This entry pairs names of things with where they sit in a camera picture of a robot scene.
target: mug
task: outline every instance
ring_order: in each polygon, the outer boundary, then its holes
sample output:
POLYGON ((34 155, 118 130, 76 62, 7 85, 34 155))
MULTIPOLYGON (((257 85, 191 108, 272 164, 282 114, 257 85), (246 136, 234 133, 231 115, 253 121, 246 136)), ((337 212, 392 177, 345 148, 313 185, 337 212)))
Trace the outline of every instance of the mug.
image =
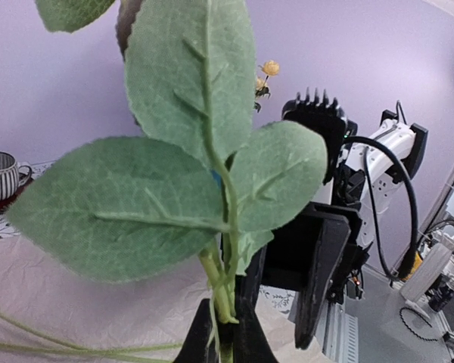
POLYGON ((32 178, 32 168, 20 165, 10 154, 0 151, 0 200, 13 196, 17 189, 25 185, 32 178), (20 177, 18 170, 28 168, 28 173, 20 177))

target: red saucer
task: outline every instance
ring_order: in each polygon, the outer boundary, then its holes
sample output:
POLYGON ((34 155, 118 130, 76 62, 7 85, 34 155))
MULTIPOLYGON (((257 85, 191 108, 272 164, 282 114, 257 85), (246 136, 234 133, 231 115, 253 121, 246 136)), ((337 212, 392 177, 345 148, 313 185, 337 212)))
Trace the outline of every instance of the red saucer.
POLYGON ((0 200, 0 214, 1 213, 5 213, 5 211, 7 210, 7 208, 17 199, 17 197, 20 195, 20 193, 22 193, 25 188, 30 185, 30 183, 33 182, 33 178, 30 178, 29 181, 27 183, 25 183, 25 185, 21 186, 20 188, 17 189, 17 191, 15 192, 14 195, 12 195, 10 198, 8 199, 5 199, 5 200, 0 200))

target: crumpled paper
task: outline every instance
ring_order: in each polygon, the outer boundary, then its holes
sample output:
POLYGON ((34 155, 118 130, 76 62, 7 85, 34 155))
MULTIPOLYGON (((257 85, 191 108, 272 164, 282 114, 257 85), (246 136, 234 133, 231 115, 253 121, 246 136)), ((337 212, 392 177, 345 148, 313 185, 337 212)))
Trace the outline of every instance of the crumpled paper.
MULTIPOLYGON (((0 310, 54 337, 94 349, 181 343, 199 302, 210 297, 196 259, 146 281, 100 284, 75 275, 25 237, 0 240, 0 310)), ((294 324, 263 296, 257 314, 280 363, 329 363, 314 340, 294 348, 294 324)), ((0 320, 0 341, 61 348, 0 320)), ((178 350, 137 354, 174 359, 178 350)), ((0 363, 107 363, 105 358, 18 355, 0 352, 0 363)))

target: flower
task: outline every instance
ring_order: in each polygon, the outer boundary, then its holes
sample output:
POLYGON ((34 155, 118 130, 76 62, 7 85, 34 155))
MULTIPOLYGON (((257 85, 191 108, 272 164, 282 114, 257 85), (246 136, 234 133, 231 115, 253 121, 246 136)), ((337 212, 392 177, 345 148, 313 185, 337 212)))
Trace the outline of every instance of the flower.
POLYGON ((267 81, 260 77, 257 77, 256 91, 262 90, 264 87, 267 87, 267 81))
POLYGON ((267 74, 268 76, 277 76, 279 74, 280 66, 278 62, 274 62, 270 60, 269 62, 265 62, 264 65, 261 67, 261 70, 267 74))

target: wall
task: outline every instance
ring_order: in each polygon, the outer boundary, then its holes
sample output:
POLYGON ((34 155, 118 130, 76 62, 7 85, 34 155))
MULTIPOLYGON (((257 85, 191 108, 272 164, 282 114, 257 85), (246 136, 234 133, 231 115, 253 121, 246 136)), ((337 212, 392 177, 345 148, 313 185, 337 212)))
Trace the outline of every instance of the wall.
MULTIPOLYGON (((278 119, 308 85, 338 97, 361 135, 400 99, 409 121, 431 132, 414 181, 424 218, 454 160, 454 18, 421 0, 247 3, 259 62, 282 65, 256 126, 278 119)), ((95 138, 138 133, 124 95, 116 14, 117 4, 87 29, 50 34, 33 2, 0 1, 0 150, 37 163, 95 138)), ((393 202, 382 223, 389 262, 409 236, 405 194, 393 202)))
MULTIPOLYGON (((282 66, 255 123, 279 119, 296 92, 319 87, 338 98, 360 135, 370 135, 381 112, 400 99, 409 123, 430 132, 414 180, 422 220, 454 167, 454 17, 420 0, 247 3, 259 62, 275 59, 282 66)), ((408 244, 409 226, 401 190, 381 223, 389 263, 408 244)), ((370 263, 378 266, 378 257, 370 263)))
POLYGON ((39 163, 139 133, 123 87, 117 6, 70 35, 48 33, 33 1, 0 1, 0 150, 39 163))

